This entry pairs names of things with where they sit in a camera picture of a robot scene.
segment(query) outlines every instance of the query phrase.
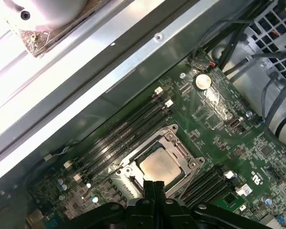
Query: screw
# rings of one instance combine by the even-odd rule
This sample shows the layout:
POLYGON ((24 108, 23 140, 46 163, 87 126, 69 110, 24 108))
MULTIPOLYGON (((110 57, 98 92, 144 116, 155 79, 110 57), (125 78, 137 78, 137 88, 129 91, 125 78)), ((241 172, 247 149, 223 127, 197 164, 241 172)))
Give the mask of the screw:
POLYGON ((173 200, 167 199, 167 200, 165 201, 165 203, 166 203, 166 204, 173 204, 173 200))
POLYGON ((119 209, 119 205, 117 205, 117 204, 112 205, 110 209, 111 210, 117 210, 117 209, 119 209))
POLYGON ((160 42, 163 40, 163 35, 161 33, 156 33, 154 38, 157 42, 160 42))
POLYGON ((198 205, 198 208, 201 210, 206 210, 206 205, 200 204, 198 205))
POLYGON ((260 63, 259 66, 261 66, 262 68, 265 68, 265 67, 267 67, 267 65, 268 65, 268 63, 266 61, 263 61, 260 63))
POLYGON ((146 205, 146 204, 149 204, 149 200, 147 200, 147 199, 143 200, 143 201, 142 201, 142 204, 145 204, 145 205, 146 205))
POLYGON ((186 74, 185 74, 185 73, 181 73, 181 74, 180 74, 180 78, 181 78, 181 79, 184 79, 185 77, 186 77, 186 74))

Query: capacitor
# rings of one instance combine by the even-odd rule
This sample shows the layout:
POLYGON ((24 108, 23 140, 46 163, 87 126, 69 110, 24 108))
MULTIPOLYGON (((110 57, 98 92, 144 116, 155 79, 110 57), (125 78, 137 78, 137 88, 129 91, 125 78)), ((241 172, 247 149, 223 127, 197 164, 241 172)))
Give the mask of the capacitor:
POLYGON ((261 200, 266 206, 272 205, 272 199, 270 199, 268 197, 262 197, 261 200))
POLYGON ((62 185, 62 184, 63 184, 63 179, 59 178, 59 179, 57 180, 57 184, 62 185))
POLYGON ((99 198, 97 196, 92 197, 92 202, 93 203, 99 202, 99 198))
POLYGON ((247 111, 246 112, 246 117, 247 117, 247 119, 252 119, 252 117, 253 117, 253 112, 252 111, 247 111))
POLYGON ((61 189, 62 189, 62 191, 66 191, 66 190, 68 189, 68 186, 65 185, 65 184, 63 184, 63 185, 61 186, 61 189))

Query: screw hole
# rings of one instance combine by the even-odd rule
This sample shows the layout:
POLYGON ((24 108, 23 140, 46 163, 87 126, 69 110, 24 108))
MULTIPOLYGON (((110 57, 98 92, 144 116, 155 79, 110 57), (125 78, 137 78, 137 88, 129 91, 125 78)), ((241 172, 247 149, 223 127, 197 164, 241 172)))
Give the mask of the screw hole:
POLYGON ((28 11, 22 11, 20 16, 22 20, 27 21, 28 19, 30 19, 31 14, 28 11))
POLYGON ((160 42, 163 40, 163 35, 160 33, 157 33, 157 34, 155 34, 154 38, 156 41, 160 42))

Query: white connector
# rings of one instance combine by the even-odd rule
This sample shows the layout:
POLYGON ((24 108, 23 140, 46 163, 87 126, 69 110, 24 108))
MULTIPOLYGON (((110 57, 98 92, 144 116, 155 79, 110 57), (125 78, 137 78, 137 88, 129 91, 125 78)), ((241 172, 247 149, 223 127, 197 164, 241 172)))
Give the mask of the white connector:
POLYGON ((224 172, 224 176, 228 179, 232 179, 234 177, 237 177, 237 174, 230 170, 228 172, 224 172))
POLYGON ((72 165, 72 162, 71 162, 71 161, 67 161, 65 164, 63 164, 63 166, 64 166, 65 168, 69 168, 71 165, 72 165))
POLYGON ((239 196, 244 195, 245 197, 247 197, 252 192, 253 190, 249 187, 248 184, 244 184, 241 188, 236 189, 236 193, 239 196))
POLYGON ((170 99, 169 101, 167 101, 166 103, 165 103, 165 106, 166 107, 170 107, 171 105, 173 105, 174 103, 173 103, 173 101, 170 99))
POLYGON ((159 94, 161 94, 162 92, 163 92, 162 87, 157 87, 156 90, 154 91, 154 93, 155 93, 156 95, 159 95, 159 94))

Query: black dimm slot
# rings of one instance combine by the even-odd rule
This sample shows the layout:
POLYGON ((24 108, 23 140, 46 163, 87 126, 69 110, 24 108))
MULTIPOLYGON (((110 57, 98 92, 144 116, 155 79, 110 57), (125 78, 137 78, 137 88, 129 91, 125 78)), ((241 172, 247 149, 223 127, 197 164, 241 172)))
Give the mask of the black dimm slot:
MULTIPOLYGON (((126 118, 123 118, 122 121, 119 121, 119 123, 117 125, 114 125, 115 128, 113 128, 113 127, 110 128, 110 131, 107 131, 105 134, 103 134, 101 137, 99 137, 96 141, 94 141, 93 144, 97 146, 101 141, 105 141, 105 143, 102 143, 101 147, 104 144, 108 144, 110 141, 112 141, 113 138, 117 137, 120 133, 124 132, 126 128, 129 128, 129 126, 132 125, 133 122, 139 120, 143 115, 145 115, 146 113, 149 113, 151 110, 156 108, 159 104, 161 104, 159 102, 152 103, 152 101, 150 99, 148 99, 147 101, 148 101, 147 104, 144 104, 143 106, 141 105, 134 112, 131 112, 131 115, 128 115, 126 118), (120 126, 124 125, 125 122, 128 122, 128 123, 125 126, 123 126, 117 133, 112 132, 116 128, 119 128, 120 126)), ((91 154, 93 154, 93 152, 100 151, 101 147, 99 147, 98 149, 95 149, 95 147, 93 147, 86 155, 79 158, 77 163, 79 163, 81 161, 85 161, 88 158, 90 158, 91 154)))
MULTIPOLYGON (((148 119, 144 120, 146 122, 151 121, 154 118, 154 114, 157 115, 159 114, 159 112, 162 110, 161 107, 158 107, 156 110, 154 110, 152 113, 149 113, 147 115, 148 119)), ((141 128, 145 126, 145 122, 142 122, 140 125, 134 125, 135 129, 133 129, 133 131, 129 132, 126 136, 123 136, 123 141, 119 141, 118 144, 116 144, 115 146, 113 146, 112 148, 110 148, 107 152, 103 153, 102 155, 100 155, 97 159, 95 159, 93 161, 93 165, 89 166, 89 167, 84 167, 83 169, 92 169, 94 166, 97 166, 98 163, 100 163, 101 161, 103 161, 107 156, 109 156, 110 154, 114 153, 119 147, 123 146, 125 144, 125 139, 127 139, 128 137, 133 136, 134 134, 136 134, 136 132, 140 132, 141 128)))
POLYGON ((210 190, 215 186, 219 186, 222 183, 222 180, 212 179, 211 182, 206 183, 202 187, 199 187, 195 192, 191 193, 184 201, 186 203, 192 202, 195 199, 199 199, 202 196, 206 195, 210 190))
POLYGON ((131 123, 129 126, 125 127, 124 129, 120 130, 119 133, 115 134, 114 137, 118 137, 118 138, 117 138, 117 139, 114 139, 114 141, 113 141, 112 143, 110 143, 110 140, 111 140, 111 139, 110 139, 109 141, 107 141, 106 143, 104 143, 101 147, 99 147, 99 149, 93 149, 93 151, 94 151, 94 152, 95 152, 95 151, 100 151, 100 152, 102 152, 105 148, 108 147, 108 145, 113 144, 115 141, 120 142, 121 140, 120 140, 119 138, 123 138, 123 139, 124 139, 125 137, 127 137, 127 135, 130 135, 130 134, 131 134, 131 132, 129 132, 127 135, 124 135, 124 136, 123 136, 123 132, 133 131, 131 128, 137 127, 137 125, 139 125, 140 122, 144 121, 144 119, 149 118, 150 116, 154 115, 154 113, 157 113, 157 112, 161 111, 162 107, 163 107, 162 104, 159 104, 159 105, 157 105, 157 106, 152 107, 152 109, 146 111, 147 115, 144 114, 145 116, 139 116, 139 117, 137 117, 137 118, 133 121, 133 123, 131 123))
MULTIPOLYGON (((157 119, 153 124, 150 124, 149 126, 151 126, 150 128, 148 128, 147 131, 151 131, 153 129, 155 129, 157 126, 159 126, 160 124, 162 124, 162 122, 167 118, 168 114, 166 114, 165 116, 162 116, 161 118, 157 119)), ((95 171, 93 171, 92 176, 98 174, 99 172, 101 172, 102 170, 104 170, 107 166, 109 166, 113 161, 115 161, 118 157, 120 157, 126 150, 131 149, 134 145, 137 144, 138 141, 140 141, 140 139, 136 137, 135 141, 132 143, 132 145, 130 146, 126 146, 126 148, 124 150, 122 150, 121 152, 115 154, 114 156, 112 156, 112 158, 110 158, 107 162, 105 162, 103 165, 99 166, 99 168, 97 168, 95 171)))
POLYGON ((220 176, 217 173, 207 173, 205 176, 199 178, 199 180, 193 182, 186 192, 184 193, 182 199, 186 199, 188 196, 192 195, 196 191, 199 191, 202 187, 210 182, 216 181, 220 176))
POLYGON ((230 191, 228 184, 223 184, 217 190, 214 190, 213 193, 210 193, 207 197, 203 197, 203 199, 199 200, 200 202, 211 202, 214 201, 217 197, 222 196, 225 192, 230 191))
POLYGON ((215 197, 217 193, 221 193, 222 190, 226 188, 227 188, 227 184, 219 182, 213 185, 212 187, 210 187, 210 189, 207 192, 201 193, 201 195, 195 196, 187 200, 186 205, 188 206, 188 205, 196 204, 198 202, 203 202, 206 199, 210 201, 212 200, 211 197, 215 197))
POLYGON ((187 187, 184 196, 189 193, 191 191, 192 188, 194 188, 195 186, 197 186, 196 184, 199 184, 201 181, 206 180, 208 178, 211 178, 212 176, 214 176, 215 174, 217 174, 217 171, 215 170, 215 167, 209 169, 206 173, 200 175, 198 178, 195 178, 191 184, 189 185, 189 187, 187 187))
MULTIPOLYGON (((160 117, 160 118, 158 118, 158 119, 156 120, 156 122, 154 122, 154 123, 158 124, 158 123, 161 122, 161 120, 164 120, 165 118, 166 118, 166 116, 160 117)), ((97 168, 97 170, 103 170, 103 169, 105 169, 105 168, 106 168, 107 166, 109 166, 114 160, 116 160, 121 154, 123 154, 126 150, 130 150, 133 145, 137 144, 137 143, 141 140, 140 137, 144 136, 144 135, 146 134, 146 131, 150 131, 150 130, 152 130, 153 128, 155 128, 154 125, 150 125, 150 126, 151 126, 151 128, 148 128, 147 130, 143 130, 143 132, 142 132, 142 130, 140 130, 138 133, 141 134, 141 136, 140 136, 140 135, 136 135, 136 136, 132 139, 132 141, 133 141, 132 143, 128 143, 126 146, 124 146, 124 148, 122 148, 122 149, 120 150, 120 152, 116 152, 116 154, 113 155, 107 162, 104 162, 101 166, 99 166, 99 167, 97 168)))

